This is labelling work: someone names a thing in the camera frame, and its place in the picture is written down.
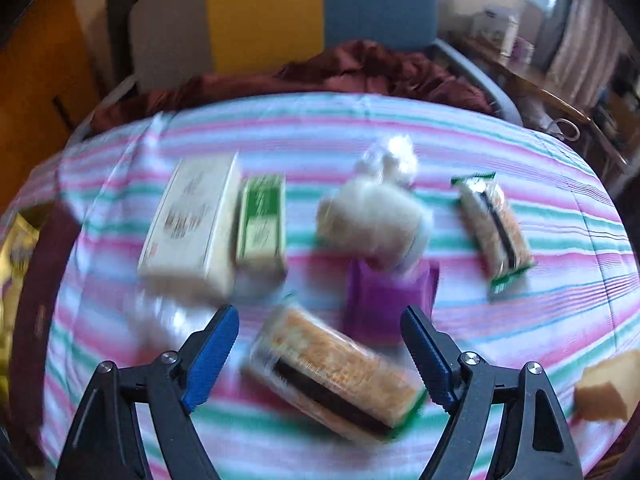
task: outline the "blue gripper pad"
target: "blue gripper pad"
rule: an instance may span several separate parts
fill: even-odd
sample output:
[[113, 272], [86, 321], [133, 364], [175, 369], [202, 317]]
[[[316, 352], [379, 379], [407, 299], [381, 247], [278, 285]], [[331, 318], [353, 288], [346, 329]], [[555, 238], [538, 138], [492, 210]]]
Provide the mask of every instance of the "blue gripper pad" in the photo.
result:
[[222, 318], [187, 371], [187, 387], [181, 401], [188, 413], [209, 398], [220, 370], [238, 337], [240, 318], [236, 308], [229, 306], [226, 312], [218, 311], [212, 321], [215, 321], [219, 314]]
[[[455, 369], [459, 370], [458, 363], [452, 361], [457, 359], [460, 351], [449, 335], [436, 332], [432, 326], [430, 337], [423, 321], [418, 318], [413, 309], [407, 308], [400, 317], [402, 339], [409, 349], [411, 358], [418, 368], [431, 400], [450, 413], [460, 400], [456, 391], [459, 386], [456, 384], [459, 382], [459, 373], [454, 373]], [[448, 348], [439, 350], [436, 342], [432, 339], [435, 335], [439, 339], [438, 345], [443, 343]], [[443, 353], [444, 355], [448, 353], [450, 359], [446, 359]]]

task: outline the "blue cushion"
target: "blue cushion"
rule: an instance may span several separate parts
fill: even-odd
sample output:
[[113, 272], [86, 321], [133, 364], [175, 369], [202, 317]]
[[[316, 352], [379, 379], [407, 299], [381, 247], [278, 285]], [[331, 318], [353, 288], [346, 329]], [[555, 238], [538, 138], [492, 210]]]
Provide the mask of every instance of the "blue cushion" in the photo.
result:
[[324, 47], [374, 40], [418, 50], [436, 38], [437, 9], [437, 0], [324, 0]]

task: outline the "striped curtain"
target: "striped curtain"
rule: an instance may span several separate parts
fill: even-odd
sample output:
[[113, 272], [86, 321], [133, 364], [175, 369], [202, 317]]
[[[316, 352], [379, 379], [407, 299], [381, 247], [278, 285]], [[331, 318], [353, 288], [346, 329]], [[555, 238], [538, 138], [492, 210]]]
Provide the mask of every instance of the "striped curtain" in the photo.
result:
[[630, 46], [626, 30], [604, 0], [573, 0], [548, 77], [576, 107], [592, 108], [618, 57]]

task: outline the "orange wall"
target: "orange wall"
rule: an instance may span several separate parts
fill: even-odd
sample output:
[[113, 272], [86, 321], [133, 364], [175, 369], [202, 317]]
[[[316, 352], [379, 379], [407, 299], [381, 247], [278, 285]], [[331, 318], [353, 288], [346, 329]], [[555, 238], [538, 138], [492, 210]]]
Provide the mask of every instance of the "orange wall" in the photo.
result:
[[0, 211], [38, 163], [62, 149], [69, 130], [97, 105], [82, 30], [72, 0], [35, 0], [0, 51]]

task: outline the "yellow cushion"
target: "yellow cushion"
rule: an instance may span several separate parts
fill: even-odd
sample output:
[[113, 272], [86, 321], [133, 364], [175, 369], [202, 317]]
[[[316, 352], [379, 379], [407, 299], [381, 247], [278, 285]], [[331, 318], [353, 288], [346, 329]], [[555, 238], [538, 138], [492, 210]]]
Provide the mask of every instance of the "yellow cushion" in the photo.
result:
[[322, 0], [207, 0], [215, 70], [273, 70], [324, 47]]

